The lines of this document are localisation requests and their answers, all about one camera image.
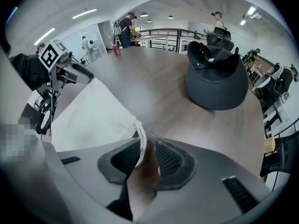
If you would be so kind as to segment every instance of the vent slot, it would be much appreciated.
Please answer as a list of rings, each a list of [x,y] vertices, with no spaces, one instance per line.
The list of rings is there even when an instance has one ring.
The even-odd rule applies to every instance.
[[[76,162],[76,161],[79,161],[80,159],[76,156],[73,156],[73,157],[70,157],[70,158],[66,158],[66,159],[62,159],[61,162],[63,163],[63,165],[65,164],[69,164],[69,163],[72,163],[72,162]]]
[[[235,177],[221,180],[243,213],[254,208],[258,202]]]

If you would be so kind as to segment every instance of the red bottle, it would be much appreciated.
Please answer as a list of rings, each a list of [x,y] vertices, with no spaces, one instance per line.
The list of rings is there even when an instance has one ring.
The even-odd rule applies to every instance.
[[[116,56],[121,53],[119,45],[113,45],[113,52]]]

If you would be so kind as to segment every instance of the white shirt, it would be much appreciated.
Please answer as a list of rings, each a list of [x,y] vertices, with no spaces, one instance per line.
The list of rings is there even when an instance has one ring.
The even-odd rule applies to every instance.
[[[87,38],[84,38],[84,39],[82,40],[82,43],[81,43],[81,47],[83,47],[83,49],[84,49],[85,52],[88,51],[87,42],[88,42],[88,39],[87,39]]]

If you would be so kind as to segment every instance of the cap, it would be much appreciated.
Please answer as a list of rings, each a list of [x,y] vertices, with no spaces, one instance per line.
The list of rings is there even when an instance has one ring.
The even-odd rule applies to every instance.
[[[297,75],[298,75],[298,71],[297,71],[297,69],[294,67],[294,65],[293,64],[291,64],[291,69],[292,69],[292,71],[294,72],[294,74],[295,74],[295,78],[294,78],[294,81],[295,82],[297,82]]]
[[[215,12],[215,13],[211,13],[212,16],[215,16],[215,15],[219,15],[220,17],[222,17],[222,13],[221,12]]]

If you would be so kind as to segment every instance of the white cloth bag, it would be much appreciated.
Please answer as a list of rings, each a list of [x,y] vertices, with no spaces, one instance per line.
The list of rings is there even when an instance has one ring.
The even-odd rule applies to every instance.
[[[136,131],[141,138],[138,165],[146,148],[141,122],[96,78],[53,121],[51,129],[57,152],[106,145],[131,138]]]

